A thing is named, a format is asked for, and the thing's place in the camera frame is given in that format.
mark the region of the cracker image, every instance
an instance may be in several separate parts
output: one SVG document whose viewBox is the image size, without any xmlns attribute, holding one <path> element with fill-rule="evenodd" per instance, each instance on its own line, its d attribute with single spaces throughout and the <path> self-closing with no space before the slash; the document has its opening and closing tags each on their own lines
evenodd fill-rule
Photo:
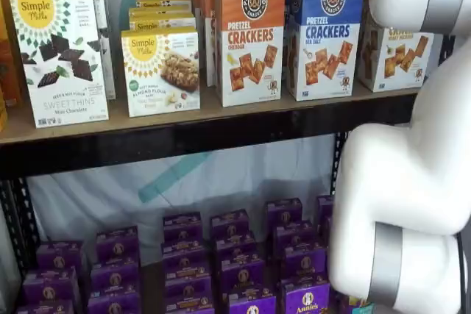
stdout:
<svg viewBox="0 0 471 314">
<path fill-rule="evenodd" d="M 170 85 L 188 92 L 199 88 L 199 69 L 196 63 L 175 53 L 165 54 L 163 63 L 160 75 Z"/>
<path fill-rule="evenodd" d="M 400 63 L 402 63 L 405 56 L 406 56 L 406 45 L 403 44 L 396 48 L 396 65 L 399 65 Z"/>
<path fill-rule="evenodd" d="M 255 83 L 258 84 L 263 76 L 263 71 L 265 70 L 265 63 L 262 62 L 260 59 L 255 61 L 253 65 L 253 75 L 250 76 L 250 79 Z"/>
<path fill-rule="evenodd" d="M 52 46 L 55 48 L 57 53 L 62 53 L 69 49 L 68 39 L 56 35 L 51 35 Z"/>
<path fill-rule="evenodd" d="M 55 58 L 57 56 L 57 51 L 52 45 L 52 42 L 48 42 L 42 46 L 39 47 L 39 51 L 41 52 L 41 55 L 43 56 L 43 61 L 46 62 L 52 58 Z"/>
<path fill-rule="evenodd" d="M 377 51 L 378 50 L 378 31 L 376 31 L 375 29 L 371 31 L 371 38 L 369 42 L 371 43 L 370 44 L 371 50 Z"/>
<path fill-rule="evenodd" d="M 409 49 L 406 56 L 404 57 L 403 62 L 400 65 L 401 69 L 403 69 L 407 73 L 414 59 L 415 59 L 415 52 L 412 49 Z"/>
<path fill-rule="evenodd" d="M 347 64 L 348 59 L 350 58 L 350 54 L 352 53 L 353 44 L 344 40 L 341 44 L 340 53 L 339 53 L 339 60 L 342 64 Z"/>
<path fill-rule="evenodd" d="M 90 63 L 87 60 L 78 59 L 72 62 L 72 71 L 74 72 L 74 76 L 78 77 L 79 79 L 93 81 Z"/>
<path fill-rule="evenodd" d="M 277 52 L 278 52 L 278 48 L 275 46 L 268 45 L 266 47 L 265 59 L 263 61 L 265 62 L 265 65 L 268 66 L 269 68 L 273 68 L 273 64 L 275 63 Z"/>
<path fill-rule="evenodd" d="M 316 62 L 306 63 L 306 84 L 312 85 L 318 82 L 318 71 L 316 69 Z"/>
<path fill-rule="evenodd" d="M 59 74 L 56 73 L 55 71 L 52 71 L 51 73 L 47 73 L 46 75 L 43 76 L 41 81 L 39 81 L 38 88 L 55 84 L 57 82 L 57 79 L 59 79 Z"/>
<path fill-rule="evenodd" d="M 242 77 L 253 76 L 252 55 L 250 53 L 244 54 L 238 58 L 241 64 Z"/>
<path fill-rule="evenodd" d="M 62 60 L 65 62 L 73 62 L 73 61 L 78 60 L 84 53 L 85 51 L 80 51 L 78 49 L 66 49 L 60 55 L 59 60 Z"/>
<path fill-rule="evenodd" d="M 327 66 L 327 49 L 324 48 L 316 52 L 315 70 L 316 72 L 319 73 L 320 71 L 324 71 L 326 66 Z"/>
<path fill-rule="evenodd" d="M 396 57 L 386 58 L 384 60 L 384 77 L 388 78 L 396 74 Z"/>
<path fill-rule="evenodd" d="M 100 51 L 100 42 L 99 40 L 92 40 L 91 42 L 87 42 L 87 44 L 92 48 L 94 51 Z"/>
<path fill-rule="evenodd" d="M 424 50 L 427 47 L 428 43 L 428 37 L 426 36 L 420 36 L 420 40 L 417 44 L 417 48 L 415 49 L 415 55 L 419 58 L 422 58 L 422 55 L 424 54 Z"/>
<path fill-rule="evenodd" d="M 244 79 L 242 78 L 241 68 L 230 69 L 230 84 L 233 91 L 244 88 Z"/>
<path fill-rule="evenodd" d="M 21 62 L 23 62 L 23 64 L 30 64 L 30 65 L 33 65 L 33 64 L 36 64 L 36 62 L 29 58 L 29 54 L 27 53 L 21 53 Z"/>
<path fill-rule="evenodd" d="M 332 79 L 337 71 L 339 63 L 340 63 L 339 59 L 335 55 L 331 54 L 327 62 L 327 66 L 325 67 L 323 71 L 324 75 L 328 77 L 329 79 Z"/>
</svg>

